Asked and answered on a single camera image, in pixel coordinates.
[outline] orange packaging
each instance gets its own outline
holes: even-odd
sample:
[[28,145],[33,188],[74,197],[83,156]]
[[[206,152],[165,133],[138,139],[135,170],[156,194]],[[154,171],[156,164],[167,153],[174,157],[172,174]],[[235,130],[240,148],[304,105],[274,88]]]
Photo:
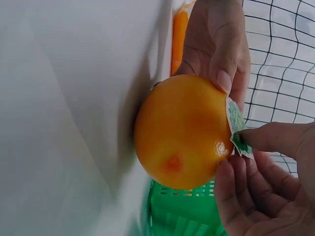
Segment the orange packaging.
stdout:
[[180,11],[174,16],[171,75],[176,72],[182,62],[185,32],[194,3],[195,0],[189,4],[183,5]]

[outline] fruit label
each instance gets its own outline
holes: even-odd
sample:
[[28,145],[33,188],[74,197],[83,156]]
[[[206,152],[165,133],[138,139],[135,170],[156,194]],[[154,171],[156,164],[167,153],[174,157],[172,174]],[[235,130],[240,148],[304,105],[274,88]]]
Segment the fruit label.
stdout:
[[226,116],[232,133],[231,142],[235,145],[240,155],[253,159],[252,148],[243,142],[238,133],[246,129],[243,114],[238,105],[230,97],[226,98]]

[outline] bruise on orange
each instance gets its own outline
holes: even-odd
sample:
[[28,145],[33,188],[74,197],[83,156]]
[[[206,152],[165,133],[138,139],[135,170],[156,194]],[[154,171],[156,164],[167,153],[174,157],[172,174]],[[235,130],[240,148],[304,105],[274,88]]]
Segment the bruise on orange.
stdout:
[[178,154],[170,156],[165,164],[168,172],[178,173],[183,169],[183,161]]

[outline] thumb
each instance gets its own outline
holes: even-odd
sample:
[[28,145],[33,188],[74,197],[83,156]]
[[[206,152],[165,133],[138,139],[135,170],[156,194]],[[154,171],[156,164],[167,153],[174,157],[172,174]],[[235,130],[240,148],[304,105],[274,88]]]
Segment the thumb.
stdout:
[[221,27],[215,35],[216,50],[211,58],[209,75],[225,93],[230,94],[237,70],[237,56],[243,34],[234,23]]
[[272,122],[240,132],[243,141],[259,151],[279,152],[295,160],[313,153],[315,123]]
[[193,69],[192,66],[190,64],[188,64],[188,62],[186,62],[185,60],[183,60],[180,64],[180,66],[178,67],[178,69],[176,70],[176,72],[172,75],[193,75]]

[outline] fingernail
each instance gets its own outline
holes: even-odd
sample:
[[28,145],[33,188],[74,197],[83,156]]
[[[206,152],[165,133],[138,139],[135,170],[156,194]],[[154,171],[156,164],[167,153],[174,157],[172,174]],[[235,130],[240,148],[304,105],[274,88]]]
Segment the fingernail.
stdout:
[[230,94],[232,87],[231,77],[224,70],[219,70],[217,74],[217,84],[226,93]]

